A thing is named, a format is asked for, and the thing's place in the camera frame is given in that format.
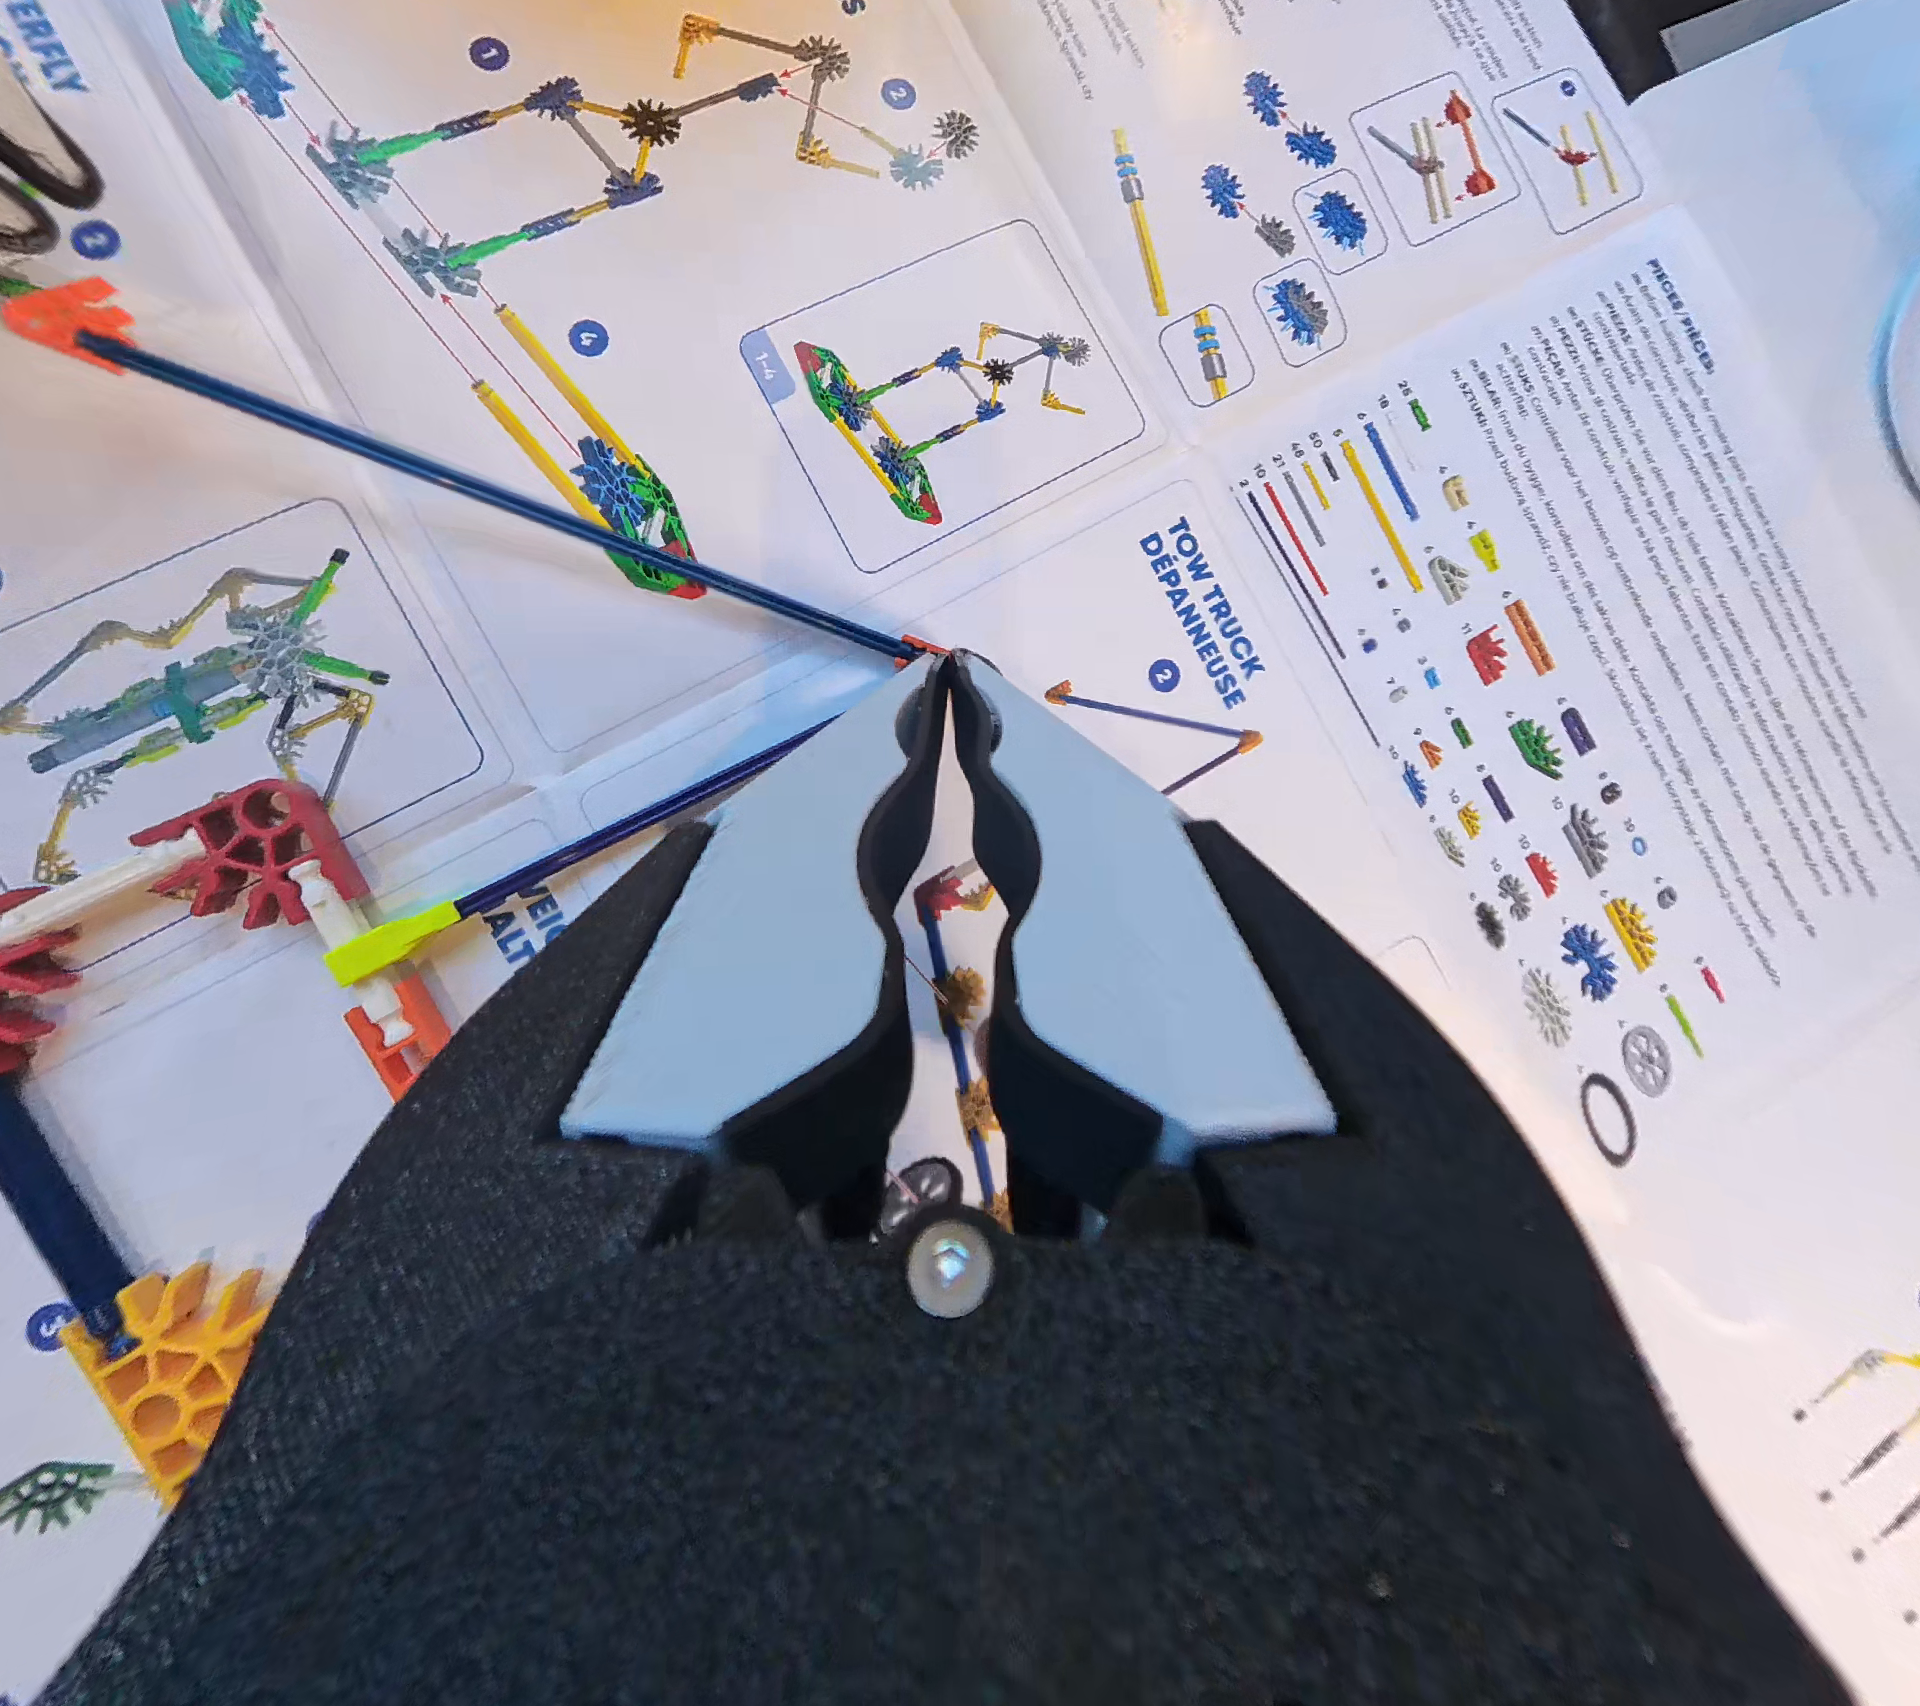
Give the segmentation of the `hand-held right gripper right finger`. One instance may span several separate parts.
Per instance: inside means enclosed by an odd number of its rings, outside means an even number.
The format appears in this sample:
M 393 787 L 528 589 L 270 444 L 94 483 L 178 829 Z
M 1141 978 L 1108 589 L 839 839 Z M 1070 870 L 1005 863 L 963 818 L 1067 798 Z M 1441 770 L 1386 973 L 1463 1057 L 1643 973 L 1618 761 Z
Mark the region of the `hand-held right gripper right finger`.
M 1012 1219 L 1112 1213 L 1143 1168 L 1332 1134 L 1182 809 L 991 661 L 946 674 L 973 852 L 1006 909 L 986 1082 Z

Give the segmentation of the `colourful rod connector frame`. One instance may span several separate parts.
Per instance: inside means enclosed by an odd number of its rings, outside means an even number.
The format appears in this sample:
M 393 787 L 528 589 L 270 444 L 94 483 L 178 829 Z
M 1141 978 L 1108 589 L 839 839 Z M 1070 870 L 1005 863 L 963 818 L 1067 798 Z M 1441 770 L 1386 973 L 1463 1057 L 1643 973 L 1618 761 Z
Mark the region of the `colourful rod connector frame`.
M 374 923 L 368 880 L 324 798 L 303 782 L 252 782 L 128 844 L 128 856 L 85 877 L 5 892 L 2 1190 L 65 1286 L 61 1344 L 171 1506 L 229 1413 L 270 1303 L 257 1267 L 216 1302 L 207 1262 L 173 1277 L 132 1274 L 27 1104 L 27 1072 L 54 1027 L 40 1004 L 79 982 L 65 950 L 135 893 L 178 897 L 199 920 L 241 909 L 251 930 L 310 926 L 324 951 Z M 444 1050 L 451 1025 L 411 960 L 346 989 L 349 1030 L 400 1099 Z

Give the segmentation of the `yellow-green clip connector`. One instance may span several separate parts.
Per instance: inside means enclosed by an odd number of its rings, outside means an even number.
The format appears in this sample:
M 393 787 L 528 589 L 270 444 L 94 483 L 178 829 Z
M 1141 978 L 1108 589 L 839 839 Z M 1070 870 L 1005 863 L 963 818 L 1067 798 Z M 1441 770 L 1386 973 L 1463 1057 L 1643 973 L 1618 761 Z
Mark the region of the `yellow-green clip connector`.
M 407 963 L 429 939 L 458 926 L 462 917 L 461 903 L 444 899 L 360 930 L 344 943 L 327 950 L 328 971 L 344 987 L 368 982 L 374 973 Z

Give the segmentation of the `white building instruction sheet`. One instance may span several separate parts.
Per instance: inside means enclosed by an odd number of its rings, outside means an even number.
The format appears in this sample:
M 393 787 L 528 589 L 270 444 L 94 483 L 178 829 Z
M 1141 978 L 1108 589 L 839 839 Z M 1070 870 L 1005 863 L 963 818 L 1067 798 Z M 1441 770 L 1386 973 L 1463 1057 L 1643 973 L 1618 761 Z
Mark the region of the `white building instruction sheet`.
M 5 326 L 5 892 L 300 782 L 372 926 L 462 909 L 403 1098 L 313 926 L 63 950 L 28 1110 L 269 1310 L 164 1504 L 5 1201 L 5 1523 L 159 1507 L 7 1693 L 1916 1701 L 1916 667 L 1569 0 L 5 0 L 5 301 L 91 275 L 992 663 L 1336 1128 L 1012 1219 L 944 670 L 877 1221 L 564 1138 L 907 666 Z

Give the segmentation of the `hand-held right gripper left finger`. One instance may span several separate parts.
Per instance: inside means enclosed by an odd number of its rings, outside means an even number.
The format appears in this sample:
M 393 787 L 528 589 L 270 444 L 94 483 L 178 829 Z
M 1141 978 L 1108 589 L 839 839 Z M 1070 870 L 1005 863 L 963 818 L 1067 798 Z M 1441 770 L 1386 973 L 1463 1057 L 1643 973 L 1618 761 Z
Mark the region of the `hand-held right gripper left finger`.
M 827 1221 L 881 1217 L 914 1076 L 897 907 L 930 839 L 946 667 L 902 667 L 719 807 L 564 1138 L 763 1165 Z

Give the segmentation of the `blue plastic rod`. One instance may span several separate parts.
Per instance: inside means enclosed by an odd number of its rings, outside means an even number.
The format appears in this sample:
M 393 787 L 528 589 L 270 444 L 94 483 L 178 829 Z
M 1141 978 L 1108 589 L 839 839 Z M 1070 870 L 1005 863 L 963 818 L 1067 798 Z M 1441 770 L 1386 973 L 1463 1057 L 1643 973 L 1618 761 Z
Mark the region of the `blue plastic rod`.
M 573 515 L 563 508 L 549 506 L 522 491 L 504 487 L 491 477 L 457 467 L 448 461 L 400 445 L 379 433 L 355 428 L 346 421 L 327 419 L 291 402 L 255 391 L 252 387 L 235 380 L 203 371 L 136 344 L 121 350 L 119 363 L 124 367 L 122 371 L 169 383 L 181 391 L 207 398 L 232 412 L 276 424 L 278 428 L 295 432 L 306 439 L 334 445 L 368 464 L 403 473 L 424 486 L 484 503 L 501 514 L 549 527 L 568 540 L 589 542 L 611 555 L 628 557 L 637 563 L 659 566 L 676 578 L 720 592 L 737 601 L 768 614 L 805 624 L 806 628 L 819 629 L 833 637 L 858 644 L 891 660 L 897 660 L 899 655 L 902 633 L 889 633 L 847 614 L 829 611 L 776 588 L 737 575 L 725 568 L 709 566 L 699 557 L 669 554 L 662 547 L 615 531 L 603 521 Z

